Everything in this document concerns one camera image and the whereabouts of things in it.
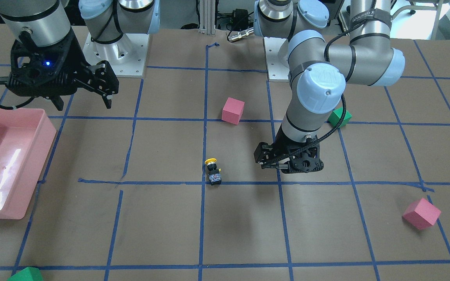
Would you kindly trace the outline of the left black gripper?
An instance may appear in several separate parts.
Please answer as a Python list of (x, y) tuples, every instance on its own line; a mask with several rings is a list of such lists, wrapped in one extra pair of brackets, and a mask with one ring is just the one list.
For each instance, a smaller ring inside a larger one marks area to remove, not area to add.
[(269, 145), (260, 142), (254, 152), (255, 162), (262, 169), (278, 169), (284, 174), (311, 173), (321, 171), (324, 163), (320, 159), (317, 137), (295, 142), (283, 130), (279, 130), (275, 141)]

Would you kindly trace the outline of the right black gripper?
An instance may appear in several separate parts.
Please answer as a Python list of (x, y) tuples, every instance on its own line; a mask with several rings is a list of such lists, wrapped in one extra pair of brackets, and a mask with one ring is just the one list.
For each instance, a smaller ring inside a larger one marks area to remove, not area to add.
[(78, 88), (95, 92), (111, 109), (119, 81), (109, 62), (89, 64), (73, 30), (50, 46), (39, 47), (29, 31), (23, 30), (11, 48), (11, 72), (7, 87), (18, 96), (50, 98), (63, 111), (61, 96)]

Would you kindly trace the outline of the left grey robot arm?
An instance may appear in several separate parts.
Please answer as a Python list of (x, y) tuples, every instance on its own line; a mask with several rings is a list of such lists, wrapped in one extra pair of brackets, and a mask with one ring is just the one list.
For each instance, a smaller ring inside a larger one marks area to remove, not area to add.
[(320, 30), (329, 11), (319, 0), (257, 0), (254, 33), (287, 40), (292, 98), (272, 144), (259, 143), (254, 157), (263, 169), (284, 174), (323, 169), (317, 133), (335, 107), (346, 106), (346, 84), (390, 86), (402, 76), (405, 57), (391, 47), (391, 2), (352, 0), (347, 45), (326, 42)]

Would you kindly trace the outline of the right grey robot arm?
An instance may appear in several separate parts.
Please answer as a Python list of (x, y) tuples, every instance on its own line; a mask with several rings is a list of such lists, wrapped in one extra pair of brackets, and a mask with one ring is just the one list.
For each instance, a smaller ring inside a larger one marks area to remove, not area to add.
[(99, 61), (89, 63), (60, 0), (0, 0), (0, 16), (16, 37), (11, 72), (0, 85), (27, 101), (3, 106), (16, 110), (35, 98), (64, 108), (63, 96), (83, 88), (101, 96), (107, 109), (119, 92), (112, 68), (134, 57), (128, 34), (155, 34), (160, 27), (158, 0), (80, 0), (80, 16), (89, 29)]

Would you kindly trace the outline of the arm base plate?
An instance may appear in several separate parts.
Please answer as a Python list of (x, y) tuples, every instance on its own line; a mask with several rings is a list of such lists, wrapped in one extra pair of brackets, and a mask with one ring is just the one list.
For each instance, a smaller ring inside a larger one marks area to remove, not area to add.
[(288, 44), (287, 39), (284, 38), (264, 37), (268, 80), (271, 82), (287, 82), (289, 80)]
[(102, 60), (109, 61), (118, 78), (142, 78), (146, 66), (149, 34), (124, 34), (111, 44), (100, 44), (91, 41), (88, 34), (83, 47), (87, 62), (95, 65)]

